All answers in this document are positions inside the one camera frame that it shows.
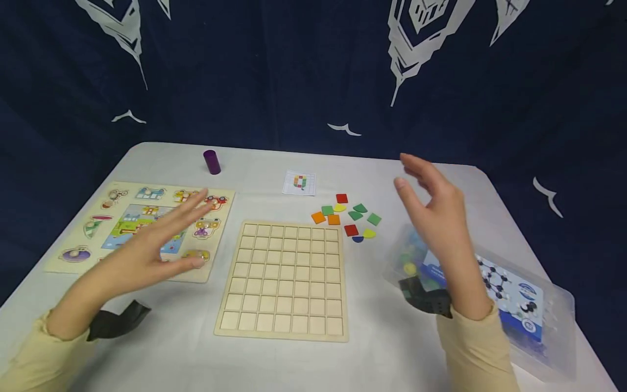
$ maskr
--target card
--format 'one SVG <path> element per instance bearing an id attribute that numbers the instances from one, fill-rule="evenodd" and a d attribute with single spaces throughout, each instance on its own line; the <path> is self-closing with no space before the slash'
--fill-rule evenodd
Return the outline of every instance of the card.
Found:
<path id="1" fill-rule="evenodd" d="M 315 173 L 299 173 L 288 170 L 283 182 L 283 193 L 315 196 Z"/>

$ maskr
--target purple cylinder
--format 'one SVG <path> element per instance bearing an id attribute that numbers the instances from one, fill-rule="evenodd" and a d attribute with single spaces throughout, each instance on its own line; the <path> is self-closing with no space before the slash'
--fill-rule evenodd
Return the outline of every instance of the purple cylinder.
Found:
<path id="1" fill-rule="evenodd" d="M 218 155 L 215 151 L 207 150 L 203 152 L 203 157 L 211 174 L 219 174 L 222 171 L 222 169 L 220 169 L 220 162 L 218 162 Z"/>

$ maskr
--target plastic box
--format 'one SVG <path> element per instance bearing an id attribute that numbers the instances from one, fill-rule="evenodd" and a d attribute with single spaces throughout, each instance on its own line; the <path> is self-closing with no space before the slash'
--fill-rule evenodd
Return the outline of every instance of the plastic box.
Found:
<path id="1" fill-rule="evenodd" d="M 402 233 L 391 251 L 384 278 L 398 287 L 399 280 L 418 275 L 427 291 L 446 287 L 439 262 L 416 230 L 408 225 Z M 572 294 L 481 246 L 475 245 L 475 255 L 488 293 L 499 306 L 503 330 L 512 344 L 512 363 L 544 382 L 575 380 Z M 534 317 L 538 325 L 531 321 Z"/>

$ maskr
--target orange square tile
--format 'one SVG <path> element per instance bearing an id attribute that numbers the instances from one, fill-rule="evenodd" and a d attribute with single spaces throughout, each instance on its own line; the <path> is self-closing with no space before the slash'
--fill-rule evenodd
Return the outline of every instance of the orange square tile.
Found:
<path id="1" fill-rule="evenodd" d="M 329 224 L 330 225 L 339 225 L 340 224 L 340 216 L 339 215 L 329 215 Z"/>
<path id="2" fill-rule="evenodd" d="M 313 219 L 313 221 L 315 222 L 316 225 L 319 224 L 319 223 L 322 223 L 322 222 L 324 222 L 326 220 L 324 215 L 322 214 L 322 211 L 318 211 L 315 214 L 312 214 L 312 219 Z"/>

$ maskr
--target dark blue backdrop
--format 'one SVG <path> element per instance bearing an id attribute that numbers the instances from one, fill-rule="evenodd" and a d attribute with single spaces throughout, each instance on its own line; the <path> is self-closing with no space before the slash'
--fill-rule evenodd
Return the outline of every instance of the dark blue backdrop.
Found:
<path id="1" fill-rule="evenodd" d="M 133 4 L 90 2 L 119 21 Z M 138 142 L 382 158 L 404 151 L 490 176 L 627 388 L 619 368 L 627 349 L 624 1 L 531 0 L 492 46 L 497 7 L 477 1 L 403 82 L 393 107 L 390 2 L 174 2 L 171 19 L 159 0 L 138 4 L 148 90 L 133 56 L 77 3 L 0 4 L 0 184 L 11 200 L 0 206 L 0 300 Z M 147 123 L 111 122 L 129 109 Z M 557 192 L 563 218 L 535 177 Z"/>

